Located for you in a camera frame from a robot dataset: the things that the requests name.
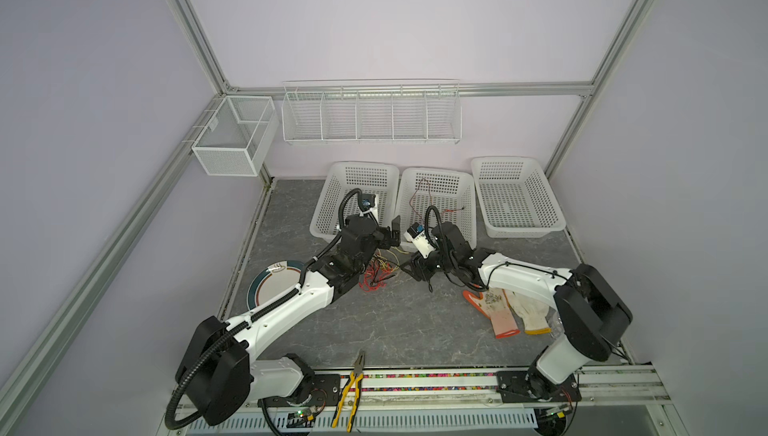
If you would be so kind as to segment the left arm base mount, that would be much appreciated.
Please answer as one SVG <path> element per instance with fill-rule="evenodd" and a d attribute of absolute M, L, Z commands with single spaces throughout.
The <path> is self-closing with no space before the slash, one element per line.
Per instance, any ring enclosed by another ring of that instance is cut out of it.
<path fill-rule="evenodd" d="M 327 407 L 338 403 L 342 378 L 338 374 L 315 374 L 305 377 L 288 397 L 271 396 L 265 399 L 268 407 Z"/>

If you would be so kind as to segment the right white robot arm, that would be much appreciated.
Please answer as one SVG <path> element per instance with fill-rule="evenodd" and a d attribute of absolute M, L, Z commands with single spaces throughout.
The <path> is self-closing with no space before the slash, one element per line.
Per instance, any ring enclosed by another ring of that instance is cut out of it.
<path fill-rule="evenodd" d="M 633 321 L 628 306 L 593 266 L 574 269 L 526 263 L 487 248 L 473 248 L 452 223 L 430 229 L 419 223 L 405 232 L 415 247 L 406 273 L 429 281 L 437 272 L 488 295 L 505 293 L 533 322 L 557 313 L 562 334 L 531 363 L 511 391 L 530 400 L 549 400 L 585 364 L 607 361 Z"/>

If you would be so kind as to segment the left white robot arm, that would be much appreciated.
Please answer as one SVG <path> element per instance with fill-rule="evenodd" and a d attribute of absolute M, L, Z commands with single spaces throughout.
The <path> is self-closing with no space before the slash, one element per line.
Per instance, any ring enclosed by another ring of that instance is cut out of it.
<path fill-rule="evenodd" d="M 202 321 L 176 372 L 166 428 L 178 430 L 198 419 L 217 425 L 251 399 L 310 401 L 315 372 L 304 360 L 293 353 L 263 360 L 261 353 L 356 287 L 377 250 L 400 242 L 399 217 L 382 226 L 369 215 L 348 216 L 332 241 L 303 264 L 297 283 L 238 316 Z"/>

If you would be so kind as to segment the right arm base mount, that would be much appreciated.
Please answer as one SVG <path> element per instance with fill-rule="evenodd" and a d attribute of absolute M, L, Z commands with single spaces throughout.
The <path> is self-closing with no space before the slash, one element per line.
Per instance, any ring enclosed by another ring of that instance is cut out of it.
<path fill-rule="evenodd" d="M 582 400 L 574 375 L 550 382 L 538 372 L 506 370 L 496 373 L 497 392 L 504 403 L 577 403 Z"/>

